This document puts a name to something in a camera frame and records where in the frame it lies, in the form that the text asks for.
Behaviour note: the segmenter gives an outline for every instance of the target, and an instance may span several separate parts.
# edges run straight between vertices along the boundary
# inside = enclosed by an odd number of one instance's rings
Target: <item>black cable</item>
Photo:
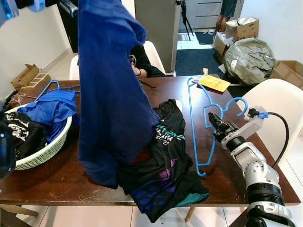
[[[289,140],[289,128],[288,128],[287,121],[285,120],[284,117],[282,117],[281,115],[279,115],[279,114],[277,114],[277,113],[273,113],[273,112],[268,112],[268,114],[274,115],[274,116],[277,116],[278,118],[280,118],[280,119],[283,121],[283,123],[284,123],[284,125],[285,125],[285,129],[286,129],[286,139],[285,139],[284,146],[283,146],[282,151],[281,151],[281,153],[279,154],[279,156],[278,156],[276,162],[273,164],[273,168],[275,168],[275,167],[278,165],[279,161],[281,160],[281,158],[282,158],[282,156],[283,156],[283,154],[285,153],[285,150],[286,150],[286,148],[287,148],[288,140]]]

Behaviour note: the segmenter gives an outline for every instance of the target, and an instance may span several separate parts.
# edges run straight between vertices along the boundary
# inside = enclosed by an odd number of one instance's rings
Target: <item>blue connector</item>
[[[259,112],[260,118],[268,118],[268,112]]]

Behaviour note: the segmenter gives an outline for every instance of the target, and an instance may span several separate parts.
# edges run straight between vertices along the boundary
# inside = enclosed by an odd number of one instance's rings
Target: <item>white plastic basket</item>
[[[27,104],[15,107],[15,108],[7,111],[6,113],[16,112],[17,109],[19,109],[20,107],[24,107],[26,105]],[[72,117],[67,118],[66,125],[65,125],[64,129],[62,130],[62,132],[45,148],[39,150],[38,152],[36,152],[28,157],[18,160],[16,162],[15,170],[30,169],[35,166],[41,165],[44,162],[51,159],[55,154],[57,154],[66,140],[67,131],[71,126],[71,120],[72,120]]]

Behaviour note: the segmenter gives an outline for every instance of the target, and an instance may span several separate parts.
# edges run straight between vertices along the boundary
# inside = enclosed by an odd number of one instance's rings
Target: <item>blue cloth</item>
[[[146,31],[120,0],[79,0],[81,84],[79,162],[98,184],[115,187],[160,121],[129,62]]]
[[[68,117],[73,116],[73,123],[79,125],[75,95],[75,91],[52,91],[39,101],[19,108],[17,112],[24,113],[32,121],[45,126],[48,129],[46,141],[50,143],[62,132]]]

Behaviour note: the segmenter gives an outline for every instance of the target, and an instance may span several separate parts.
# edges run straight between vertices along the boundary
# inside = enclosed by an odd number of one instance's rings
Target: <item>tiled floor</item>
[[[200,45],[196,36],[191,41],[178,41],[178,50],[212,48]],[[68,54],[50,70],[53,79],[68,80],[71,59],[75,54]],[[294,147],[280,168],[303,201],[303,137],[297,137]],[[239,215],[239,208],[196,208],[188,223],[184,222],[188,207],[173,208],[152,224],[137,207],[56,207],[25,206],[39,212],[37,217],[18,215],[33,227],[227,227]],[[303,203],[288,207],[297,226],[303,226]]]

